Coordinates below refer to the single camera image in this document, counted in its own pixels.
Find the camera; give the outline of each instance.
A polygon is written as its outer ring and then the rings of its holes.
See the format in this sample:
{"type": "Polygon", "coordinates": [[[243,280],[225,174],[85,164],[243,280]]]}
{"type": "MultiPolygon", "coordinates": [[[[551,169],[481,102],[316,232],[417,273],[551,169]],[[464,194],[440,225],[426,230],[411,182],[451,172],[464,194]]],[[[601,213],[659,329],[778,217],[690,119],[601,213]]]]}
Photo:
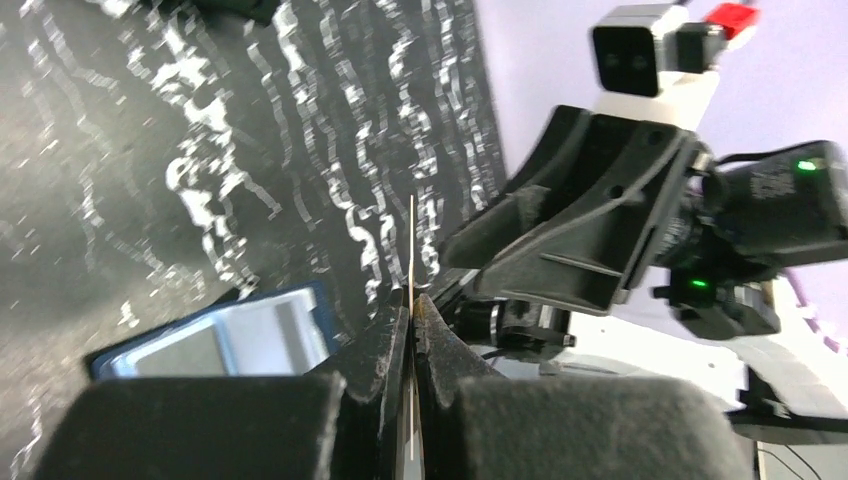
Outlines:
{"type": "Polygon", "coordinates": [[[844,156],[816,141],[716,166],[725,168],[683,198],[665,232],[654,264],[670,269],[669,285],[654,296],[699,338],[778,333],[769,294],[753,287],[787,267],[848,256],[844,156]]]}
{"type": "Polygon", "coordinates": [[[676,5],[628,5],[610,12],[592,29],[603,88],[658,96],[680,77],[675,34],[687,20],[687,10],[676,5]]]}

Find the black foam block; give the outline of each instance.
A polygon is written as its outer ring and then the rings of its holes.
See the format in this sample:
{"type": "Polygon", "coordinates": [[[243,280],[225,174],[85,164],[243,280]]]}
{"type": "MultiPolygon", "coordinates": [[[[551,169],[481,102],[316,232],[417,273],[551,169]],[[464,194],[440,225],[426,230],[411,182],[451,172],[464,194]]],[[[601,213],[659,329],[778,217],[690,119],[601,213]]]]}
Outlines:
{"type": "Polygon", "coordinates": [[[35,479],[326,479],[343,391],[338,375],[96,384],[35,479]]]}
{"type": "Polygon", "coordinates": [[[463,432],[464,478],[752,476],[722,412],[708,394],[687,382],[583,376],[474,379],[462,384],[453,407],[463,432]]]}

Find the black patterned fabric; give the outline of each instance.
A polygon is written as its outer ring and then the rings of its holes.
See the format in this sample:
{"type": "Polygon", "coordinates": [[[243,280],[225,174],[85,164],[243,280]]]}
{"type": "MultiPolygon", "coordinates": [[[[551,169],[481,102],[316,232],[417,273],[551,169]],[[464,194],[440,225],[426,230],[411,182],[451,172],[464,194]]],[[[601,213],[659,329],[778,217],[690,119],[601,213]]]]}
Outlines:
{"type": "Polygon", "coordinates": [[[317,279],[339,338],[504,180],[470,0],[295,0],[262,28],[133,0],[0,4],[0,472],[86,353],[317,279]]]}

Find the thin metal blade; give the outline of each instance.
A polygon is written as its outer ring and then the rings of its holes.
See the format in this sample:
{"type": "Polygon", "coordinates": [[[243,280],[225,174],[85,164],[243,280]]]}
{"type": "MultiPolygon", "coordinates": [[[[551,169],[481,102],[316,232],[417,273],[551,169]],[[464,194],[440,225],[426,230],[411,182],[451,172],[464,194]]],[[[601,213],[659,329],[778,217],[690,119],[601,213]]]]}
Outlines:
{"type": "Polygon", "coordinates": [[[420,437],[420,408],[418,404],[418,388],[417,388],[417,379],[415,375],[415,324],[413,323],[414,308],[415,308],[415,197],[409,196],[409,267],[407,270],[407,283],[409,288],[409,378],[408,384],[406,386],[406,394],[408,396],[408,403],[405,406],[404,410],[408,414],[406,417],[406,430],[408,432],[407,436],[407,448],[409,449],[409,461],[410,463],[414,463],[416,460],[419,463],[419,467],[421,469],[421,478],[424,478],[424,456],[423,456],[423,448],[424,442],[418,438],[416,441],[416,432],[420,437]]]}

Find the green led light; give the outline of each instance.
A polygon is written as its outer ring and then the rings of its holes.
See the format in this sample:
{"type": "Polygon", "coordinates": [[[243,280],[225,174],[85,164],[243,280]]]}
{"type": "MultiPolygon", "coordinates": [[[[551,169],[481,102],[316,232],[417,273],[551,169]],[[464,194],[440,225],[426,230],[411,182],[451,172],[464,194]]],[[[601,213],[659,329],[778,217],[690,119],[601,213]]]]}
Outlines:
{"type": "Polygon", "coordinates": [[[816,167],[815,162],[811,162],[810,160],[801,160],[800,162],[798,162],[798,170],[804,170],[805,172],[812,172],[813,170],[816,170],[817,168],[818,167],[816,167]]]}

